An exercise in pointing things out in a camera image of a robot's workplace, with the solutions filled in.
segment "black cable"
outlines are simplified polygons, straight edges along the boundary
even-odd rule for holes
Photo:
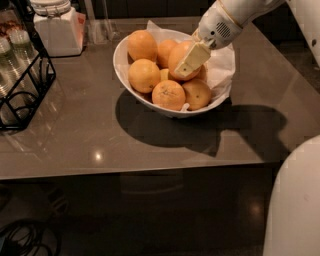
[[[47,231],[50,231],[56,239],[54,252],[43,243],[44,234]],[[5,237],[12,245],[15,245],[19,256],[29,256],[32,252],[32,255],[36,256],[40,248],[44,249],[48,256],[58,256],[61,250],[61,237],[48,222],[18,220],[1,228],[0,237]]]

